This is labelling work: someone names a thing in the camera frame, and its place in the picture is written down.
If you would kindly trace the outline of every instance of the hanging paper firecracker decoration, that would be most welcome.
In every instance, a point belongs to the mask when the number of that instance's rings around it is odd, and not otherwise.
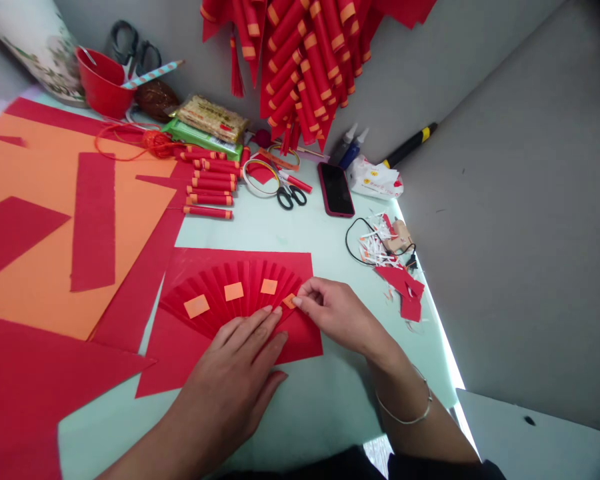
[[[324,150],[335,112],[371,59],[371,40],[389,15],[412,29],[436,0],[203,0],[203,41],[234,22],[255,86],[262,56],[260,117],[281,151],[318,142]],[[235,40],[232,92],[241,96]]]

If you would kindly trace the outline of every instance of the red string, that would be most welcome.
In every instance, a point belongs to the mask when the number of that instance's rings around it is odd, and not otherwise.
[[[144,129],[140,128],[140,126],[154,127],[156,129],[144,130]],[[102,150],[100,150],[100,146],[98,145],[98,140],[100,140],[100,138],[103,138],[103,135],[106,132],[112,131],[116,137],[118,137],[120,140],[122,140],[118,136],[118,134],[115,132],[115,130],[127,128],[127,127],[134,128],[134,130],[135,130],[134,133],[142,133],[141,144],[145,148],[144,150],[142,150],[142,152],[140,152],[136,156],[128,158],[128,159],[121,159],[121,158],[117,158],[114,155],[105,153]],[[173,156],[173,148],[174,147],[186,146],[186,143],[174,142],[168,133],[161,132],[159,130],[159,128],[160,128],[160,126],[158,126],[154,123],[136,123],[136,122],[134,122],[134,123],[113,123],[113,124],[109,125],[108,127],[105,127],[104,129],[100,130],[100,133],[98,133],[98,135],[96,135],[96,137],[94,138],[93,144],[95,146],[95,149],[98,151],[98,153],[104,155],[107,158],[114,159],[114,160],[120,160],[120,161],[135,160],[136,158],[140,157],[141,155],[144,155],[146,152],[150,152],[156,158],[165,159],[165,158]],[[126,143],[128,145],[134,145],[134,144],[137,145],[138,144],[138,142],[130,142],[130,141],[124,141],[124,143]]]

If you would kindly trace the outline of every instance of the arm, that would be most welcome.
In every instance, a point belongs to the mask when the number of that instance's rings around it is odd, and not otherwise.
[[[294,303],[329,338],[366,357],[378,398],[394,417],[412,421],[424,414],[428,386],[350,286],[314,277],[300,288]],[[428,416],[413,425],[402,425],[381,409],[394,452],[456,463],[479,462],[460,428],[432,396]]]
[[[99,478],[194,480],[220,466],[255,433],[287,378],[271,372],[287,333],[266,344],[280,313],[265,307],[220,328],[162,420]]]

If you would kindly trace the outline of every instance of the smartphone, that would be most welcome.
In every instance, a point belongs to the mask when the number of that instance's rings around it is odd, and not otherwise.
[[[327,215],[350,218],[355,215],[345,171],[337,165],[318,164],[322,196]]]

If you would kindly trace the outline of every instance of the phone case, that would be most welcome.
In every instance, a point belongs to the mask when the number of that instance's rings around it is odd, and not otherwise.
[[[351,192],[349,191],[349,182],[347,182],[347,175],[346,175],[345,171],[339,167],[340,170],[342,170],[342,176],[345,178],[345,182],[347,183],[347,193],[349,194],[349,201],[351,202],[351,208],[353,210],[352,213],[341,213],[341,212],[334,212],[334,211],[330,210],[329,201],[327,200],[327,188],[325,186],[325,180],[322,176],[322,167],[320,166],[323,163],[325,163],[325,162],[318,163],[318,176],[320,176],[320,186],[322,187],[322,198],[325,202],[325,211],[327,212],[327,215],[330,215],[332,217],[351,218],[352,216],[355,215],[355,207],[353,206],[353,200],[351,199]]]

